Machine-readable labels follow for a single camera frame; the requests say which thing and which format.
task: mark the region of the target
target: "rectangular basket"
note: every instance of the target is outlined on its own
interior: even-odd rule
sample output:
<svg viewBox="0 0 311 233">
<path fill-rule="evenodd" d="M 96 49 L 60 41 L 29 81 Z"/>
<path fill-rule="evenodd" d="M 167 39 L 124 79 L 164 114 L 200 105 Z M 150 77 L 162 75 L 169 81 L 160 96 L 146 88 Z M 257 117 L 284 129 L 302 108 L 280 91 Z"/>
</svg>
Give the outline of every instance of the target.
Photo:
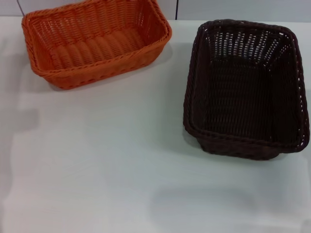
<svg viewBox="0 0 311 233">
<path fill-rule="evenodd" d="M 34 73 L 71 89 L 147 66 L 172 30 L 156 0 L 87 0 L 27 14 Z"/>
<path fill-rule="evenodd" d="M 310 138 L 309 116 L 295 34 L 230 19 L 201 25 L 184 126 L 209 153 L 268 160 L 303 150 Z"/>
</svg>

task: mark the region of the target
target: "dark brown basket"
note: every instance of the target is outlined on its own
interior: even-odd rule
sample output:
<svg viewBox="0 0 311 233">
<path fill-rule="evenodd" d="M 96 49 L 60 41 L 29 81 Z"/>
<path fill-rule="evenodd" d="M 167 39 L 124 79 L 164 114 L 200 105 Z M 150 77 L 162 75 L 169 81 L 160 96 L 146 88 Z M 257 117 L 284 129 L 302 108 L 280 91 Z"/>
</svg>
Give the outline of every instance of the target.
<svg viewBox="0 0 311 233">
<path fill-rule="evenodd" d="M 268 160 L 310 138 L 301 55 L 291 30 L 216 20 L 195 38 L 185 129 L 209 153 Z"/>
</svg>

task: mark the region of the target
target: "orange basket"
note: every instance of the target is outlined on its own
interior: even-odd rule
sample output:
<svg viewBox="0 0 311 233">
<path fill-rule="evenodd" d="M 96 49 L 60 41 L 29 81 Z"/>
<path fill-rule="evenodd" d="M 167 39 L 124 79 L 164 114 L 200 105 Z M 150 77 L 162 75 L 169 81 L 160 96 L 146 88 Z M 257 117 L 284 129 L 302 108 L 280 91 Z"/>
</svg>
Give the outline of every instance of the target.
<svg viewBox="0 0 311 233">
<path fill-rule="evenodd" d="M 172 30 L 156 0 L 87 0 L 27 14 L 34 73 L 72 89 L 149 65 Z"/>
</svg>

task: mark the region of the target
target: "white tabletop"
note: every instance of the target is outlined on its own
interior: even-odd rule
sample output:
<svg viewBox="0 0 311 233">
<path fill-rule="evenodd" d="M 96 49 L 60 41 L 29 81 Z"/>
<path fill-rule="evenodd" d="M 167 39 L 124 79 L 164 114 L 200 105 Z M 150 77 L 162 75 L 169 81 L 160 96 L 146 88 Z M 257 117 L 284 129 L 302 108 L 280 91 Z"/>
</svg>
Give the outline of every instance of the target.
<svg viewBox="0 0 311 233">
<path fill-rule="evenodd" d="M 311 146 L 255 162 L 185 132 L 202 21 L 170 21 L 150 66 L 70 91 L 31 71 L 20 23 L 0 17 L 1 233 L 311 232 Z M 311 23 L 275 24 L 298 37 L 311 103 Z"/>
</svg>

